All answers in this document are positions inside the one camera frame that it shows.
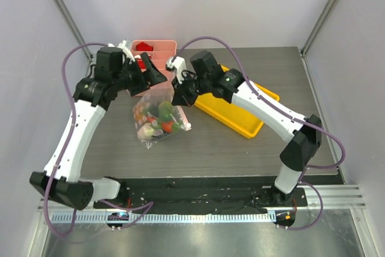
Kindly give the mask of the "clear zip top bag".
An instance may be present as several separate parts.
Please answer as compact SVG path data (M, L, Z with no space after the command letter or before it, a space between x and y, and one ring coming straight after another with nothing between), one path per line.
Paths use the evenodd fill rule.
M163 122L158 117L158 106L163 101L173 100L173 90L171 88L153 88L140 97L138 103L132 109L137 139L146 148L150 149L159 141L182 131L189 131L192 125L188 121L182 107L174 107L173 120L175 123L174 132L167 133L162 130Z

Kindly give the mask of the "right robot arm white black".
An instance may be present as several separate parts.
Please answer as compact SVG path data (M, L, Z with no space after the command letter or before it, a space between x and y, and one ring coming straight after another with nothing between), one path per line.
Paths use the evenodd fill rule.
M271 197L277 205L287 205L294 197L305 166L321 145L319 117L306 117L290 111L269 97L239 70L223 68L212 53L201 51L190 59L194 70L186 68L185 59L171 57L166 62L167 71L175 74L173 105L190 106L204 94L222 99L242 108L268 125L286 143L280 154L282 162L278 176L271 188Z

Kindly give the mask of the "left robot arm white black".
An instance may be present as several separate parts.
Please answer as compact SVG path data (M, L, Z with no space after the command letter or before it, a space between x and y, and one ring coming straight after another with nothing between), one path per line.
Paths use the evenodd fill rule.
M71 113L61 140L41 172L32 172L29 183L47 200L83 210L90 202L107 199L115 208L127 204L128 193L112 178L81 179L81 167L93 134L118 93L136 96L166 82L147 52L135 57L122 48L102 47L96 54L93 76L81 79L69 97Z

